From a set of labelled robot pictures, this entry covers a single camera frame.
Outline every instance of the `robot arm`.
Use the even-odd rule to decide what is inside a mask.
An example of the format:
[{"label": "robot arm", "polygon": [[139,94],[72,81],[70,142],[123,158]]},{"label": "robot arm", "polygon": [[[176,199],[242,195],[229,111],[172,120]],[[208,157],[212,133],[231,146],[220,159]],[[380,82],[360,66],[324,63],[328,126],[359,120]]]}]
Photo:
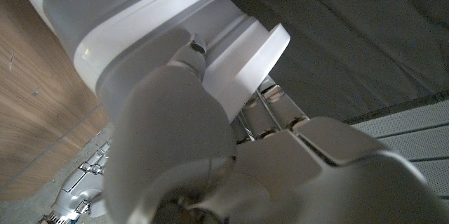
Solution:
[{"label": "robot arm", "polygon": [[104,197],[116,223],[448,223],[410,163],[265,79],[281,25],[230,0],[30,1],[115,127],[104,190],[101,158],[81,166],[58,218]]}]

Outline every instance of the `gray fabric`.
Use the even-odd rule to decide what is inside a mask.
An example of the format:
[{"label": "gray fabric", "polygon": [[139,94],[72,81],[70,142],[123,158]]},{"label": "gray fabric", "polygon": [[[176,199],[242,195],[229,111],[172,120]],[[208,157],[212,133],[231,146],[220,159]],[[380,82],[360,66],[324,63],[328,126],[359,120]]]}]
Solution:
[{"label": "gray fabric", "polygon": [[447,0],[429,16],[410,0],[232,1],[267,29],[286,27],[270,75],[311,117],[351,119],[449,89]]}]

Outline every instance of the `wooden panel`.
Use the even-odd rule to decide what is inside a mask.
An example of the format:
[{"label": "wooden panel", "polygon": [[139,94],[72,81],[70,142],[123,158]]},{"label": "wooden panel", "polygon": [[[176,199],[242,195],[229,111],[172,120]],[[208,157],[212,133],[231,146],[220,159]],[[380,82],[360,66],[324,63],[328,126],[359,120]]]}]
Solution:
[{"label": "wooden panel", "polygon": [[0,0],[0,85],[1,191],[99,102],[28,0]]},{"label": "wooden panel", "polygon": [[59,171],[98,131],[107,124],[102,106],[75,129],[61,138],[23,172],[17,180],[0,193],[0,200],[24,199],[32,196]]}]

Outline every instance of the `silver metal part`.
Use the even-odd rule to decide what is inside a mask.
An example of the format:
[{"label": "silver metal part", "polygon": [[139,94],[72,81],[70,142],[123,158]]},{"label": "silver metal part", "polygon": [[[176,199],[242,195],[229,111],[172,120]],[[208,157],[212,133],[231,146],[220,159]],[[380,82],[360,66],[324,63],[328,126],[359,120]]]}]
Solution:
[{"label": "silver metal part", "polygon": [[241,111],[248,124],[248,129],[256,140],[263,139],[279,130],[278,125],[257,94],[251,97]]},{"label": "silver metal part", "polygon": [[51,224],[68,224],[72,220],[66,216],[62,216],[54,211],[52,211],[47,217],[47,223]]},{"label": "silver metal part", "polygon": [[282,129],[292,126],[296,121],[308,119],[305,113],[277,84],[265,89],[262,93],[268,109]]},{"label": "silver metal part", "polygon": [[267,77],[265,77],[264,81],[262,81],[262,83],[260,84],[259,91],[261,93],[263,93],[266,89],[268,89],[274,85],[276,85],[274,80],[270,76],[267,76]]},{"label": "silver metal part", "polygon": [[231,128],[237,144],[254,141],[254,138],[251,136],[251,132],[243,125],[240,116],[231,122]]},{"label": "silver metal part", "polygon": [[83,214],[83,213],[87,213],[89,211],[89,208],[91,207],[91,203],[87,200],[83,200],[78,207],[76,208],[76,212]]},{"label": "silver metal part", "polygon": [[107,151],[110,146],[111,140],[108,140],[66,179],[52,205],[52,218],[69,221],[76,220],[81,214],[91,211],[95,212],[96,216],[106,213],[104,204],[102,205],[96,198],[103,191],[102,172],[107,163]]}]

